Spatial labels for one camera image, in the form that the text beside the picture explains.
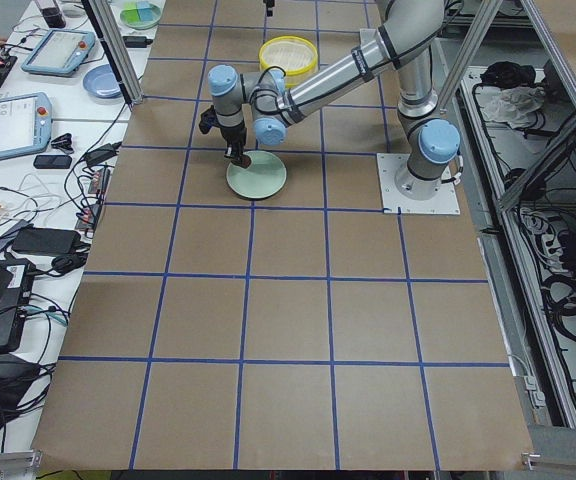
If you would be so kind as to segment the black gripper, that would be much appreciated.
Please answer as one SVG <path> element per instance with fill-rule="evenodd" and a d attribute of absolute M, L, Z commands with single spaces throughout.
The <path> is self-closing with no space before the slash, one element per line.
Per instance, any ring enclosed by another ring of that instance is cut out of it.
<path fill-rule="evenodd" d="M 241 158 L 244 155 L 247 129 L 244 124 L 236 126 L 220 126 L 222 138 L 226 142 L 224 156 L 226 158 Z"/>

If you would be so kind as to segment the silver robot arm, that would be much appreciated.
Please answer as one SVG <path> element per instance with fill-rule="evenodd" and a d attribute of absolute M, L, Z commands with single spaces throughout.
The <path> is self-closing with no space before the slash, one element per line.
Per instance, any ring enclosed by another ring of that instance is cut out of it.
<path fill-rule="evenodd" d="M 208 75 L 212 105 L 201 115 L 200 131 L 218 128 L 226 143 L 225 158 L 247 168 L 251 159 L 244 151 L 243 107 L 251 109 L 256 140 L 279 145 L 288 127 L 392 68 L 399 77 L 398 116 L 411 148 L 395 175 L 396 188 L 414 200 L 435 196 L 460 146 L 456 127 L 435 114 L 431 43 L 443 28 L 447 4 L 381 1 L 378 9 L 382 23 L 367 42 L 292 88 L 278 65 L 257 73 L 240 73 L 224 64 L 213 67 Z"/>

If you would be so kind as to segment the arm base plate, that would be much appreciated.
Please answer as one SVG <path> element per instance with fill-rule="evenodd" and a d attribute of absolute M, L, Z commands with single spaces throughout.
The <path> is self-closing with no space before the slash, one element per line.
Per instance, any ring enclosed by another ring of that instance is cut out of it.
<path fill-rule="evenodd" d="M 420 180 L 408 170 L 408 154 L 379 153 L 377 171 L 382 211 L 385 214 L 452 215 L 460 214 L 456 187 L 446 167 L 440 179 Z"/>

